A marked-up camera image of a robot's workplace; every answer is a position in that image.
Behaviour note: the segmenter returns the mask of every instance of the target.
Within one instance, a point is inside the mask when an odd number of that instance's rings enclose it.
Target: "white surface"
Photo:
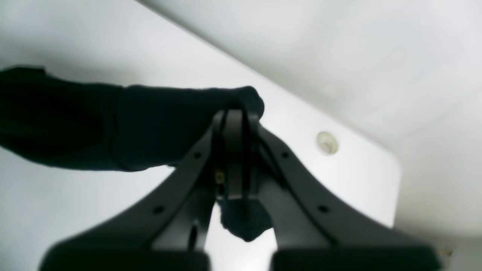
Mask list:
[[[368,216],[393,223],[401,168],[391,153],[137,2],[0,2],[0,68],[19,63],[44,65],[76,81],[252,85],[266,104],[262,124],[318,180]],[[338,140],[334,156],[316,146],[320,131]],[[54,169],[0,149],[0,270],[34,270],[54,242],[115,215],[168,174],[164,167],[139,173]],[[222,228],[214,209],[206,245],[214,271],[265,271],[275,249],[272,230],[244,243]]]
[[[482,267],[482,239],[462,239],[454,246],[446,271],[479,271]]]
[[[397,221],[482,236],[482,2],[138,0],[403,161]]]

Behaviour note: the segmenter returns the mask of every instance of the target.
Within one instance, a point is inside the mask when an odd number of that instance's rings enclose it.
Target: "black glove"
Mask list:
[[[176,164],[231,106],[263,115],[253,87],[123,88],[57,79],[42,68],[0,71],[0,145],[36,163],[138,171]],[[222,223],[251,241],[271,228],[258,202],[219,202]]]

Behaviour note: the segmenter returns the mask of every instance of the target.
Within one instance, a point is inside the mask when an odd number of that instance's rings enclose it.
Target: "white ceiling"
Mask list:
[[[482,2],[139,2],[399,156],[399,225],[482,235]]]

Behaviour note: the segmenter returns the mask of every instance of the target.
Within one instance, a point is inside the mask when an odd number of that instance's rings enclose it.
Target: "round hole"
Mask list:
[[[338,151],[338,142],[329,132],[318,133],[316,143],[325,154],[335,154]]]
[[[318,211],[320,211],[322,213],[328,213],[330,210],[328,209],[328,207],[320,205],[320,206],[318,206]]]
[[[157,206],[152,210],[152,213],[155,215],[160,214],[162,212],[164,212],[164,206]]]

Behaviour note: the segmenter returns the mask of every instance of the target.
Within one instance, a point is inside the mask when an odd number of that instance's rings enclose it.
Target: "gloved hand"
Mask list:
[[[0,71],[0,145],[36,163],[138,171],[175,164],[233,105],[263,115],[253,87],[123,88],[57,79],[42,68]],[[258,202],[219,202],[222,223],[245,241],[271,228]]]

